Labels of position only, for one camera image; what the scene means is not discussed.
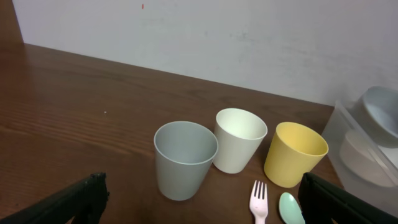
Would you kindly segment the grey plastic cup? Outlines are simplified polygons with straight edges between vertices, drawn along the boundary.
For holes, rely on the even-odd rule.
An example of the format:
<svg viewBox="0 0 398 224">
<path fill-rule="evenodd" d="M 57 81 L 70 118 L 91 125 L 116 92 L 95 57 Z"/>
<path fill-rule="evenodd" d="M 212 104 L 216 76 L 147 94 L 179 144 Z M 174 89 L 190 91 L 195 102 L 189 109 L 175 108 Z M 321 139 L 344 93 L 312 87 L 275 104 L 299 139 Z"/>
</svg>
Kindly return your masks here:
<svg viewBox="0 0 398 224">
<path fill-rule="evenodd" d="M 218 152 L 218 140 L 206 127 L 173 121 L 154 135 L 155 171 L 160 192 L 174 201 L 192 198 Z"/>
</svg>

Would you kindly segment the yellow plastic cup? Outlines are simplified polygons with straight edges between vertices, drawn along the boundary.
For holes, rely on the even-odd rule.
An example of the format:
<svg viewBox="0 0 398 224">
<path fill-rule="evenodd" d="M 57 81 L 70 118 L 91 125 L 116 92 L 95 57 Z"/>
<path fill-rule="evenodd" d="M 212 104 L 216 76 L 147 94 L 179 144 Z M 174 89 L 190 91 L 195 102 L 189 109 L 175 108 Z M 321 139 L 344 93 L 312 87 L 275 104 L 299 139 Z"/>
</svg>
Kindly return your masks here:
<svg viewBox="0 0 398 224">
<path fill-rule="evenodd" d="M 264 163 L 270 181 L 283 188 L 295 187 L 329 151 L 328 143 L 314 130 L 293 122 L 276 126 Z"/>
</svg>

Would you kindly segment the mint green plastic spoon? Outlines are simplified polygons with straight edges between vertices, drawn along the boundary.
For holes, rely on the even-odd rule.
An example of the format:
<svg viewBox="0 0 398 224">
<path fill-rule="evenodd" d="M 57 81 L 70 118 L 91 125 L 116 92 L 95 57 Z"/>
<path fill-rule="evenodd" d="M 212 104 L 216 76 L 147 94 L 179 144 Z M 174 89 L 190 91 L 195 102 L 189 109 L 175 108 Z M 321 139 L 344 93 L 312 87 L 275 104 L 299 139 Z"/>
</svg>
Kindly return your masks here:
<svg viewBox="0 0 398 224">
<path fill-rule="evenodd" d="M 285 224 L 305 224 L 302 211 L 295 197 L 284 192 L 279 199 L 279 213 Z"/>
</svg>

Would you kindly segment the pink plastic fork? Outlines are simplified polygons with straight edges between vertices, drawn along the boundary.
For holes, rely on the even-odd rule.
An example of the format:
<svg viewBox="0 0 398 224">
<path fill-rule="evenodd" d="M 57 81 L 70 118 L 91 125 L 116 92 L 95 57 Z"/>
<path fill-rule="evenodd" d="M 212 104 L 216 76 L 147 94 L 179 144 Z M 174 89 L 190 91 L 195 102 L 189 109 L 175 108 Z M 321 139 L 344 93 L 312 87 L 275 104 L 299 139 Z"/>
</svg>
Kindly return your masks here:
<svg viewBox="0 0 398 224">
<path fill-rule="evenodd" d="M 265 224 L 268 215 L 267 184 L 258 180 L 254 182 L 249 209 L 254 215 L 255 224 Z"/>
</svg>

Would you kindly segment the clear plastic container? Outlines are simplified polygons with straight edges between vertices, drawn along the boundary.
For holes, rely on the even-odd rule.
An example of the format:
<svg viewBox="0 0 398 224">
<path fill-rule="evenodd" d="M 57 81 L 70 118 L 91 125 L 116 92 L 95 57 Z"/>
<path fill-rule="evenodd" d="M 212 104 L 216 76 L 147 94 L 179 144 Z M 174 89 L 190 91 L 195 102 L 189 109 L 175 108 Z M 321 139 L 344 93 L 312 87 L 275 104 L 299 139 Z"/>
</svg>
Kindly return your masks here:
<svg viewBox="0 0 398 224">
<path fill-rule="evenodd" d="M 378 163 L 385 163 L 388 168 L 385 170 L 386 174 L 397 184 L 397 148 L 383 147 L 374 142 L 349 112 L 350 106 L 351 103 L 336 101 L 322 132 L 322 137 L 329 145 L 328 157 L 347 192 L 396 217 L 397 186 L 381 187 L 370 183 L 352 172 L 340 158 L 340 148 L 345 134 L 355 130 L 372 147 L 369 151 Z"/>
</svg>

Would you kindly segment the white plastic cup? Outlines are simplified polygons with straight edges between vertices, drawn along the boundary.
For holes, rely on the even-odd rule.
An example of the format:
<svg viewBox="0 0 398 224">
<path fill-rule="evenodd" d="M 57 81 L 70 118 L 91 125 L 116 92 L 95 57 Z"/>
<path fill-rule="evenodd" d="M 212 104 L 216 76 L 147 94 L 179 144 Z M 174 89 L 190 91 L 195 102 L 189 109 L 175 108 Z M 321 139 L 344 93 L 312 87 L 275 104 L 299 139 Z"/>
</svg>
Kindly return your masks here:
<svg viewBox="0 0 398 224">
<path fill-rule="evenodd" d="M 267 135 L 266 123 L 257 115 L 238 108 L 225 108 L 216 115 L 214 134 L 217 169 L 228 174 L 241 172 Z"/>
</svg>

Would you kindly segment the grey plastic bowl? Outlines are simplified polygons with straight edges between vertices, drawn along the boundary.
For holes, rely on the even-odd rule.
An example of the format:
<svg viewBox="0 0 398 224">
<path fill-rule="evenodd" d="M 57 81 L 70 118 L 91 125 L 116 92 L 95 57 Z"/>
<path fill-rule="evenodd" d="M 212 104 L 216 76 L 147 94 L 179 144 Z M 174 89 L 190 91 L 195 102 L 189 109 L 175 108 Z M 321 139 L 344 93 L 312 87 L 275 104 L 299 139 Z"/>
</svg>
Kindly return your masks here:
<svg viewBox="0 0 398 224">
<path fill-rule="evenodd" d="M 397 148 L 397 90 L 372 86 L 351 111 L 374 142 L 383 147 Z"/>
</svg>

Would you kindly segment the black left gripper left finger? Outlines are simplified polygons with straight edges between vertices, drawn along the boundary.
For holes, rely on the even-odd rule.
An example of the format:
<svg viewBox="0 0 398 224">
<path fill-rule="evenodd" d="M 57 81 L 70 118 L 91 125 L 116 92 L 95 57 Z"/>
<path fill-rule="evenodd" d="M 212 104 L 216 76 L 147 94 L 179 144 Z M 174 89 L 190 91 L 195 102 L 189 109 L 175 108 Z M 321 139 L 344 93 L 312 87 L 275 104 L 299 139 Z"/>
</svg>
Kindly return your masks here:
<svg viewBox="0 0 398 224">
<path fill-rule="evenodd" d="M 97 172 L 3 219 L 1 223 L 98 224 L 109 200 L 106 174 Z"/>
</svg>

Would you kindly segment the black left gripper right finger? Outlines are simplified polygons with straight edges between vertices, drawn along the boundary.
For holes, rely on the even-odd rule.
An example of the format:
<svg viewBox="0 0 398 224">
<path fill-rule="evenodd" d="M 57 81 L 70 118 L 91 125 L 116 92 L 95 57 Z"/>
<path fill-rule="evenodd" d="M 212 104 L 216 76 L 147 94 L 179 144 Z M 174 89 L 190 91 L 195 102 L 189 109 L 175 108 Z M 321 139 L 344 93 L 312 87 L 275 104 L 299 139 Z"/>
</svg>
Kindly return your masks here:
<svg viewBox="0 0 398 224">
<path fill-rule="evenodd" d="M 306 223 L 393 223 L 397 218 L 319 176 L 305 173 L 298 200 Z"/>
</svg>

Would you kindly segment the white plastic bowl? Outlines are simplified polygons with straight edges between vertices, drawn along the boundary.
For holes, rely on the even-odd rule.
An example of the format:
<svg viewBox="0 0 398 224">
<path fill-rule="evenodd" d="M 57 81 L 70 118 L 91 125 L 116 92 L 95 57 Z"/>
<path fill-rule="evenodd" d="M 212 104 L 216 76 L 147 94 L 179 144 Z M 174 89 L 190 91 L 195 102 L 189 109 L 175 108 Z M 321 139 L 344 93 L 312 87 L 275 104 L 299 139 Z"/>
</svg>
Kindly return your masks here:
<svg viewBox="0 0 398 224">
<path fill-rule="evenodd" d="M 385 163 L 378 163 L 369 151 L 372 147 L 355 130 L 345 134 L 340 148 L 340 158 L 356 175 L 381 187 L 395 187 L 397 184 L 386 174 Z"/>
</svg>

